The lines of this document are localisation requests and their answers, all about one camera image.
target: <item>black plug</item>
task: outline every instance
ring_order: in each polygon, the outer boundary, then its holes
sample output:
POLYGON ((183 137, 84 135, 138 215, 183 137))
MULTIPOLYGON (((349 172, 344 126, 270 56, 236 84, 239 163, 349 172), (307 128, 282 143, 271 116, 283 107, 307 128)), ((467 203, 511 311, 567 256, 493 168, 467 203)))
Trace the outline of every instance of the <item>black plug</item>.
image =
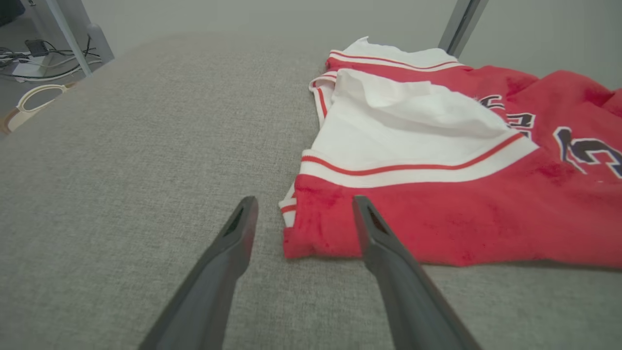
POLYGON ((24 43, 26 44, 26 47, 28 47, 30 55, 33 57, 47 56, 50 53, 41 39, 26 40, 24 43))

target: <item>red fabric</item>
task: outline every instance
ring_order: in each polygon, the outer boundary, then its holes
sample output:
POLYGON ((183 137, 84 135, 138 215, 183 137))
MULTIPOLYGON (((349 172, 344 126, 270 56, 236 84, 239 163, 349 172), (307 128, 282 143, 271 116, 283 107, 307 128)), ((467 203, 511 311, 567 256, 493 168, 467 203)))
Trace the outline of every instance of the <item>red fabric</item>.
POLYGON ((477 99, 540 148, 468 182, 352 189, 298 175, 294 227, 284 232, 287 258, 359 257, 351 201, 365 195, 421 262, 553 259, 622 268, 622 90, 564 71, 539 80, 497 67, 417 72, 327 61, 331 71, 341 68, 444 85, 477 99))

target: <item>white metal pole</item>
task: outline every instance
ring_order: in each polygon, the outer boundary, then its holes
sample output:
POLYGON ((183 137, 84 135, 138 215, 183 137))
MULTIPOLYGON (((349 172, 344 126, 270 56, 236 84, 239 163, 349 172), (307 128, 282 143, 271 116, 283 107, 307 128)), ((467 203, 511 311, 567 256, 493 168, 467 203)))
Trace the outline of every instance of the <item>white metal pole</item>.
POLYGON ((82 50, 80 50, 80 47, 78 46, 78 43, 76 42, 76 39, 73 37, 73 33, 71 29, 69 29, 67 20, 65 20, 65 16, 63 16, 63 12, 60 10, 58 3, 56 2, 56 0, 46 0, 46 1, 47 1, 48 6, 50 7, 52 14, 54 15, 54 18, 56 19, 56 23, 58 23, 60 30, 63 32, 65 39, 69 43, 69 47, 72 48, 73 54, 76 56, 78 63, 82 67, 82 71, 87 77, 92 77, 93 72, 91 72, 91 69, 89 68, 88 63, 86 62, 86 59, 84 58, 84 55, 82 54, 82 50))

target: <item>gray fabric surface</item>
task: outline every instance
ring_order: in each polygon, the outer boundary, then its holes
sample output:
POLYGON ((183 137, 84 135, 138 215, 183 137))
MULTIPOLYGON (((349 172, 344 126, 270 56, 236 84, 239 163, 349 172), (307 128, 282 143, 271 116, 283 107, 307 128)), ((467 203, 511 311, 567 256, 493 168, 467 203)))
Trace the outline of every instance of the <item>gray fabric surface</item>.
MULTIPOLYGON (((277 202, 317 132, 307 84, 332 47, 171 37, 99 69, 0 142, 0 348, 136 347, 250 194, 258 227, 225 348, 392 348, 360 261, 282 254, 277 202)), ((622 343, 620 272, 426 270, 485 349, 622 343)))

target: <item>sports jersey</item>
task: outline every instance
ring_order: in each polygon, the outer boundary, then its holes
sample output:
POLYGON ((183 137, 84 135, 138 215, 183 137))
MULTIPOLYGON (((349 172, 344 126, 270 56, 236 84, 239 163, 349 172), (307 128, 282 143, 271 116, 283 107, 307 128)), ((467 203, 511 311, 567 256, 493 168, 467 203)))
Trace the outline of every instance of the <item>sports jersey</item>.
POLYGON ((358 257, 368 196, 422 262, 622 267, 622 99, 360 39, 310 84, 320 131, 279 203, 287 258, 358 257))

